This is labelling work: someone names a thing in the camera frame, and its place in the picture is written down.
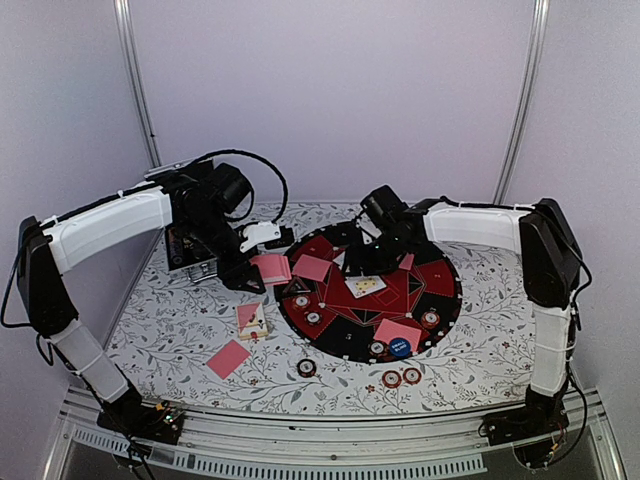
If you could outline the pink playing card deck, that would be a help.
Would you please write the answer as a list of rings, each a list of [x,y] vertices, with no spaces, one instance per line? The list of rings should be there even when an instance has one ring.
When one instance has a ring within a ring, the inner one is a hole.
[[[292,278],[289,259],[284,255],[256,255],[250,259],[250,263],[258,267],[265,285],[284,284]]]

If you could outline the blue small blind button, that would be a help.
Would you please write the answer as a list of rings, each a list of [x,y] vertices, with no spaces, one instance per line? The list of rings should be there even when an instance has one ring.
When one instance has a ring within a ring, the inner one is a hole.
[[[392,339],[388,347],[389,353],[397,358],[406,358],[412,353],[411,344],[405,338],[397,337]]]

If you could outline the orange chip sector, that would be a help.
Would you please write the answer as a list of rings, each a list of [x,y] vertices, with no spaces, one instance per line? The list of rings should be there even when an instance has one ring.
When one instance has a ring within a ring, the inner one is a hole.
[[[434,329],[440,323],[440,316],[434,311],[427,311],[421,316],[421,325],[425,329]]]
[[[292,305],[296,309],[300,309],[300,310],[308,308],[310,303],[311,303],[311,300],[308,295],[298,295],[292,301]]]

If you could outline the dark chip sector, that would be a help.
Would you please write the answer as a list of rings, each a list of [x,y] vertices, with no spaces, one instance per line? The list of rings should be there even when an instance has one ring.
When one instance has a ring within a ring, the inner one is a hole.
[[[305,321],[309,325],[318,325],[322,322],[322,315],[318,312],[308,312],[305,315]]]
[[[384,357],[388,353],[388,347],[386,343],[374,340],[368,345],[368,352],[372,357]]]

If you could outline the orange chip stack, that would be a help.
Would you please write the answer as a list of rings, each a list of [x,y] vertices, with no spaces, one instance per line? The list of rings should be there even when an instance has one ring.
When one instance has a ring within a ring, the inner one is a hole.
[[[395,389],[402,383],[402,375],[394,370],[387,370],[383,373],[381,381],[386,388]]]

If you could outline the dark chip bottom sector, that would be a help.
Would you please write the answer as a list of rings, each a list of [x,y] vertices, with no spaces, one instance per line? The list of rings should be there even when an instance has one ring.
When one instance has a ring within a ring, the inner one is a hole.
[[[368,345],[368,352],[372,357],[384,357],[388,353],[388,347],[386,343],[374,340]]]

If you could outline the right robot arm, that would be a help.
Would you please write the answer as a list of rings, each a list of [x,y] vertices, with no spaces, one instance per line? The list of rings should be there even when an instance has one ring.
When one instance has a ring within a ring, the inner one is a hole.
[[[523,406],[485,415],[478,431],[492,446],[515,443],[516,459],[530,469],[566,458],[574,448],[549,436],[568,432],[563,399],[578,386],[570,365],[581,329],[577,298],[591,283],[580,279],[590,270],[559,203],[506,206],[440,196],[408,205],[383,185],[360,206],[379,233],[360,230],[349,241],[341,267],[349,277],[392,273],[424,243],[471,243],[518,255],[535,323],[530,383]]]

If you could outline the dark brown chip stack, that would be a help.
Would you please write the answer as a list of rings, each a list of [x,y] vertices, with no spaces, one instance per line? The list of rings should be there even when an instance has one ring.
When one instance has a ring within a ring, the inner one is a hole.
[[[310,378],[316,374],[316,364],[310,359],[300,360],[296,365],[296,369],[298,374],[303,378]]]

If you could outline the pink card sector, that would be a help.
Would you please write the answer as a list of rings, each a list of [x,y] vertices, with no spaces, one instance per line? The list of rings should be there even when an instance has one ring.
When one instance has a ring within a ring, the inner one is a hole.
[[[409,342],[413,351],[416,351],[419,346],[421,334],[422,330],[417,327],[383,319],[375,330],[374,339],[389,344],[393,339],[402,338]]]

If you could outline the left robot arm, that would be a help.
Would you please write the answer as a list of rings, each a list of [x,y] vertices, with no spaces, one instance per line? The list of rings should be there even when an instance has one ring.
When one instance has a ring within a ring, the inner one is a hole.
[[[5,289],[18,290],[26,319],[3,321],[2,326],[32,329],[45,361],[59,358],[97,401],[98,425],[130,443],[177,444],[183,411],[171,401],[150,404],[143,399],[82,321],[72,300],[80,288],[70,287],[66,279],[85,265],[96,272],[109,251],[131,239],[164,232],[175,236],[168,246],[171,267],[185,270],[211,260],[214,278],[226,289],[264,293],[264,281],[250,259],[259,246],[284,239],[285,230],[278,219],[245,224],[235,213],[243,201],[255,201],[255,189],[238,168],[225,162],[227,156],[270,169],[281,184],[281,202],[288,202],[287,181],[271,161],[229,148],[153,168],[131,188],[46,220],[28,217],[19,226]]]

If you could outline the single pink playing card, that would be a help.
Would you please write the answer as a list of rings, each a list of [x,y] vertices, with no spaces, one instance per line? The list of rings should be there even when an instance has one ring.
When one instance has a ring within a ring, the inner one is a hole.
[[[312,281],[323,282],[331,266],[331,261],[303,254],[295,262],[292,274]]]

